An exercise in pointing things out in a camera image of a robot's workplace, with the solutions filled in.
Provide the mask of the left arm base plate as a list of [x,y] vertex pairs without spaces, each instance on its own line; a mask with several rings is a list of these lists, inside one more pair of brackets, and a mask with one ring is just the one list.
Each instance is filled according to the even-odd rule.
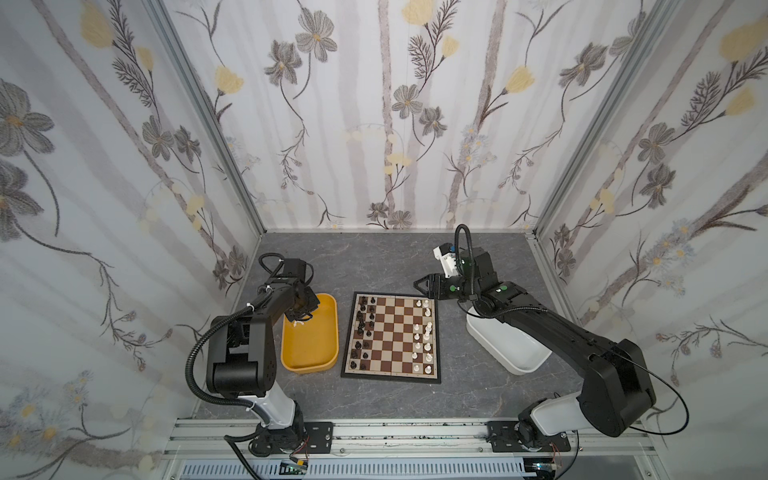
[[257,457],[277,453],[329,454],[333,432],[333,422],[308,422],[279,430],[261,428],[249,441],[248,451]]

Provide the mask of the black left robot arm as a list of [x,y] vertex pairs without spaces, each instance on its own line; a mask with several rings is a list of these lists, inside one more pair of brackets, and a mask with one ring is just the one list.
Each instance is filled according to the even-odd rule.
[[298,406],[278,385],[274,326],[312,319],[319,299],[311,288],[314,268],[277,253],[259,257],[268,273],[256,297],[232,320],[218,317],[205,342],[206,388],[213,400],[257,415],[269,430],[294,426]]

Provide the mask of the white plastic tray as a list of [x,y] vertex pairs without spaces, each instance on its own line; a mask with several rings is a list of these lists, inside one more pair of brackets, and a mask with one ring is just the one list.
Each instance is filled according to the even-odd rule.
[[509,373],[523,376],[538,370],[552,352],[523,331],[493,318],[481,318],[474,308],[466,314],[468,333]]

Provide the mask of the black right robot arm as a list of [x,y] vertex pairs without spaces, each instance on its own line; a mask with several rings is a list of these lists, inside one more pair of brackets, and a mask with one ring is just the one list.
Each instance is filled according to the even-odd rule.
[[525,333],[583,380],[580,391],[540,400],[519,414],[520,444],[539,448],[563,432],[588,427],[616,438],[655,405],[645,358],[635,343],[592,333],[546,308],[523,287],[499,280],[484,250],[460,251],[445,243],[436,251],[444,270],[414,281],[420,293],[432,300],[470,302],[475,316]]

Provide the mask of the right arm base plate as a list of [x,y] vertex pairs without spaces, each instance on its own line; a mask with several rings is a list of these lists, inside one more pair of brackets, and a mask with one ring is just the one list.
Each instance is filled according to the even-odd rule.
[[567,453],[572,450],[566,433],[545,436],[532,423],[496,420],[486,423],[486,441],[494,453]]

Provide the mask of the brown folding chess board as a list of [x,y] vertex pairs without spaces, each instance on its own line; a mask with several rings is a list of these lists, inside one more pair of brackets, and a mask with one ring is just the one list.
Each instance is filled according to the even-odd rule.
[[441,382],[436,303],[423,296],[356,291],[343,378]]

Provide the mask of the yellow plastic tray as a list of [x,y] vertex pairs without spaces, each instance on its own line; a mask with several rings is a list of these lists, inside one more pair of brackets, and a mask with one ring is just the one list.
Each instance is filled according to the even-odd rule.
[[338,305],[326,293],[318,294],[320,304],[310,320],[282,320],[280,359],[296,374],[329,370],[339,355]]

